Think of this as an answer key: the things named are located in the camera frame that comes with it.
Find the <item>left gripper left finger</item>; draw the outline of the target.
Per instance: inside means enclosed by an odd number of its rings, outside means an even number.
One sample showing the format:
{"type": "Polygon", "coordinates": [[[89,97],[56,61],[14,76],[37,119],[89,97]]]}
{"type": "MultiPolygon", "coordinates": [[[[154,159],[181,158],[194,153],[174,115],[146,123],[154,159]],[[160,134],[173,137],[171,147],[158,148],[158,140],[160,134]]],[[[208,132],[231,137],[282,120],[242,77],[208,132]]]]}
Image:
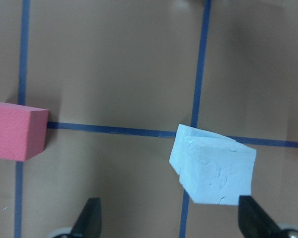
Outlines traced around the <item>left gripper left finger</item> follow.
{"type": "Polygon", "coordinates": [[[99,238],[102,232],[101,199],[89,198],[73,227],[59,228],[49,238],[99,238]]]}

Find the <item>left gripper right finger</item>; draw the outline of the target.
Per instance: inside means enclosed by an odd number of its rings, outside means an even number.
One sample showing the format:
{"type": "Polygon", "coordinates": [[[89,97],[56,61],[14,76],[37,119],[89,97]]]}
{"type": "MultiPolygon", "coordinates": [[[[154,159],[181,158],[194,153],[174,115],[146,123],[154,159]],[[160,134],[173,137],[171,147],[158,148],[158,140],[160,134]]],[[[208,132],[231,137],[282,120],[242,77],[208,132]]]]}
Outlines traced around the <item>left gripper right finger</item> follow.
{"type": "Polygon", "coordinates": [[[245,238],[298,238],[298,229],[278,226],[250,195],[239,197],[238,227],[245,238]]]}

